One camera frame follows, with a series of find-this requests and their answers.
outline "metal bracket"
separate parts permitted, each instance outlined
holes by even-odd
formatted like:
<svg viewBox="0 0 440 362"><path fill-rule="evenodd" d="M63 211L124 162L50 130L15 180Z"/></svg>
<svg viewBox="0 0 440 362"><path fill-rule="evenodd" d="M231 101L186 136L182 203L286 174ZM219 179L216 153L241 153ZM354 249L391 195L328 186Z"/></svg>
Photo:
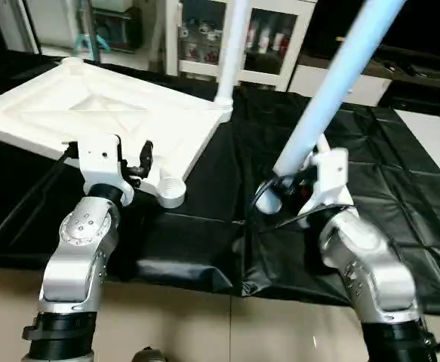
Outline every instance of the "metal bracket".
<svg viewBox="0 0 440 362"><path fill-rule="evenodd" d="M313 185L313 194L303 205L299 215L309 212L321 204L337 203L340 193L347 184L349 153L346 149L332 149L318 153L310 158L310 165L317 167L317 180ZM308 227L302 219L300 225Z"/></svg>
<svg viewBox="0 0 440 362"><path fill-rule="evenodd" d="M129 205L134 199L134 189L121 173L119 138L114 134L94 134L78 140L78 163L85 179L84 192L93 185L104 183L122 191L121 202Z"/></svg>

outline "black tablecloth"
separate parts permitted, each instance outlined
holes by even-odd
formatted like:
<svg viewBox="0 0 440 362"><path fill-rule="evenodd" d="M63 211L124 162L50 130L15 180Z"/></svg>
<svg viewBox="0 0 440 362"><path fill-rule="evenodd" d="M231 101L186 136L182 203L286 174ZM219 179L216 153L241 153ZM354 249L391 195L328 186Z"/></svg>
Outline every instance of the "black tablecloth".
<svg viewBox="0 0 440 362"><path fill-rule="evenodd" d="M0 93L51 69L57 59L0 52ZM126 75L212 100L216 85L112 65ZM212 293L332 305L349 300L336 274L324 275L314 242L294 226L245 240L248 202L282 150L309 99L239 88L230 122L217 129L186 181L184 204L161 209L137 195L124 211L114 278ZM440 170L397 114L345 105L326 132L349 150L349 190L360 214L388 237L413 272L425 312L440 314ZM53 161L0 143L0 222ZM43 268L57 228L82 196L68 167L0 239L0 266ZM254 215L255 225L282 216Z"/></svg>

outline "black base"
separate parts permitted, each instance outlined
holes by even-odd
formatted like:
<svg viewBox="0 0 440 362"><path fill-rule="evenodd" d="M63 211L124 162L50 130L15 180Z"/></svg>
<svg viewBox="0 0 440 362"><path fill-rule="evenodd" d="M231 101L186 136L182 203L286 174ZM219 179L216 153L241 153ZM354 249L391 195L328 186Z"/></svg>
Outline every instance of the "black base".
<svg viewBox="0 0 440 362"><path fill-rule="evenodd" d="M417 321L362 324L370 362L436 362L435 341Z"/></svg>
<svg viewBox="0 0 440 362"><path fill-rule="evenodd" d="M38 314L22 338L32 341L29 357L66 360L92 352L97 313Z"/></svg>

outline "tiled floor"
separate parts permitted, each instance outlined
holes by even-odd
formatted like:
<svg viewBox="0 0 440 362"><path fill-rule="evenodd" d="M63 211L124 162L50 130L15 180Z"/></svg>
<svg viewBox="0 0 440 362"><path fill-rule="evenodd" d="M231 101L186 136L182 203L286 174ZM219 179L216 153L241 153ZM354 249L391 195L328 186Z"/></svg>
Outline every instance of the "tiled floor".
<svg viewBox="0 0 440 362"><path fill-rule="evenodd" d="M35 316L40 283L36 272L0 270L0 362L27 352L20 335ZM428 324L440 338L440 318ZM228 296L107 283L94 350L102 362L130 362L149 345L170 362L365 362L359 328L348 308L255 298L230 303Z"/></svg>

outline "white cabinet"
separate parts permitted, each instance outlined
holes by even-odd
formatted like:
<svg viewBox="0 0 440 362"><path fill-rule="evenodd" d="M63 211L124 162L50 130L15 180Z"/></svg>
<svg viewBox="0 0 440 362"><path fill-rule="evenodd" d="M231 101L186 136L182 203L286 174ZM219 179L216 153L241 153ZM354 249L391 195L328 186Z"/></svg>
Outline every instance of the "white cabinet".
<svg viewBox="0 0 440 362"><path fill-rule="evenodd" d="M300 65L295 71L288 91L305 97L314 97L327 72L328 69ZM389 79L361 75L343 101L363 106L376 106L390 84Z"/></svg>
<svg viewBox="0 0 440 362"><path fill-rule="evenodd" d="M217 78L234 0L166 0L166 70ZM251 0L238 80L286 91L315 1Z"/></svg>

